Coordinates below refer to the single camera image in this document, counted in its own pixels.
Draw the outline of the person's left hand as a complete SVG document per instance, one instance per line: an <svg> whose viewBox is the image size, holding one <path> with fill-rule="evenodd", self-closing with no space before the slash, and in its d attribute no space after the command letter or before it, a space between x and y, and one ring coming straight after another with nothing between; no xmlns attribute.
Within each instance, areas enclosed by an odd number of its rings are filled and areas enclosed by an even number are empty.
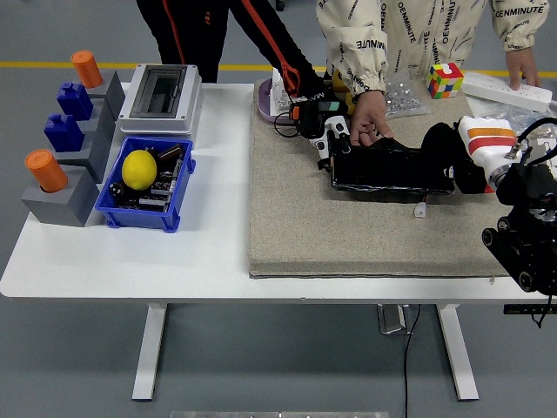
<svg viewBox="0 0 557 418"><path fill-rule="evenodd" d="M525 48L506 53L506 65L509 74L509 86L517 91L521 82L540 87L540 76L537 70L532 48Z"/></svg>

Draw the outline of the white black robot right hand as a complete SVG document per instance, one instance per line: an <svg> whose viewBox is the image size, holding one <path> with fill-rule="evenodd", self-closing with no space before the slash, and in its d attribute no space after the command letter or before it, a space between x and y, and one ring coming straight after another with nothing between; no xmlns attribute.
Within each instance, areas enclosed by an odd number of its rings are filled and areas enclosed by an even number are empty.
<svg viewBox="0 0 557 418"><path fill-rule="evenodd" d="M520 156L507 120L465 116L448 127L443 168L461 193L493 193Z"/></svg>

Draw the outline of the person's right hand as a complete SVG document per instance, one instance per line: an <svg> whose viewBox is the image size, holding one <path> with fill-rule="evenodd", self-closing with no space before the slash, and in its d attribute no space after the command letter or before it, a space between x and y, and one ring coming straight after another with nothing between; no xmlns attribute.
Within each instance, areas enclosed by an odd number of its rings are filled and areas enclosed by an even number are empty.
<svg viewBox="0 0 557 418"><path fill-rule="evenodd" d="M358 96L350 123L351 145L370 146L378 136L393 138L386 122L386 102L382 91L367 91Z"/></svg>

